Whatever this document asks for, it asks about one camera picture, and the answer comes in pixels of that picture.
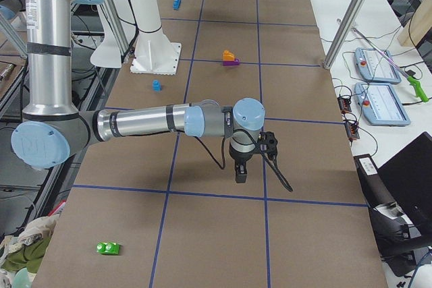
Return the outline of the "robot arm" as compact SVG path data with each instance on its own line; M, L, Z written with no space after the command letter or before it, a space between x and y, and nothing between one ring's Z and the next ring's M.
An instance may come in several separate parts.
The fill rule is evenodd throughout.
M71 4L104 0L25 0L30 101L11 136L15 154L36 168L50 168L97 142L126 136L183 132L229 142L236 181L261 152L265 109L253 98L222 107L212 100L141 110L80 112L72 102Z

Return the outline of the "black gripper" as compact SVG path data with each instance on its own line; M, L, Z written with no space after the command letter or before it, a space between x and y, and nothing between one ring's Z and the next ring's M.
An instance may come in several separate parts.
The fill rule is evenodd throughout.
M247 180L247 162L254 156L259 154L259 152L254 149L250 152L240 152L237 151L234 148L229 148L229 155L234 160L234 167L235 167L235 181L236 183L246 183Z

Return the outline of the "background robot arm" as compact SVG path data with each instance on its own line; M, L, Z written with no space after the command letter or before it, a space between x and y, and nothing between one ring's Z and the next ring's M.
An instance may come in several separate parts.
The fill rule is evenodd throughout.
M26 0L1 0L1 14L6 20L15 18L26 11Z

